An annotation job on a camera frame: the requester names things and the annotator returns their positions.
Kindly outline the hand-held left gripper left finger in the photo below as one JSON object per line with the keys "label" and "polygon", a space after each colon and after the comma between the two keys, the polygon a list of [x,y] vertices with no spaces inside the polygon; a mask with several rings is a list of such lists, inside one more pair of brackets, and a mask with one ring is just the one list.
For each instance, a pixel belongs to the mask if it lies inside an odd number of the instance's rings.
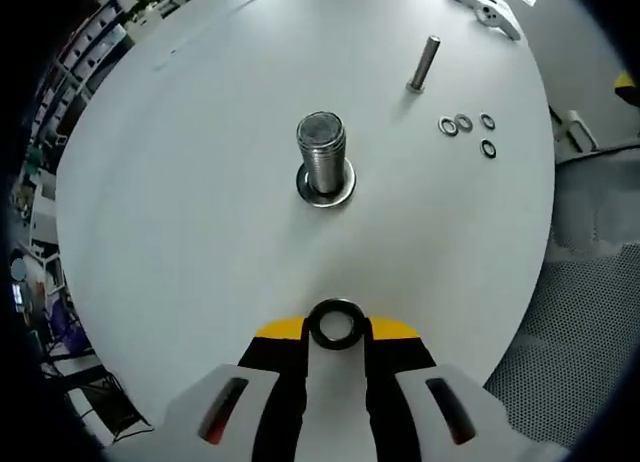
{"label": "hand-held left gripper left finger", "polygon": [[215,368],[169,403],[153,431],[107,450],[110,461],[292,461],[306,409],[304,317],[260,328],[237,364]]}

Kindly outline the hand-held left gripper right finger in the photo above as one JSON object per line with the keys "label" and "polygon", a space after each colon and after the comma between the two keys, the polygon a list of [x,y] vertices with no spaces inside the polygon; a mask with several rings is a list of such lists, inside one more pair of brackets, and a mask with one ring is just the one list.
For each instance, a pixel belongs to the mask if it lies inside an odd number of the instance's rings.
{"label": "hand-held left gripper right finger", "polygon": [[364,362],[380,461],[562,461],[568,454],[515,430],[499,399],[460,369],[437,364],[403,322],[367,318]]}

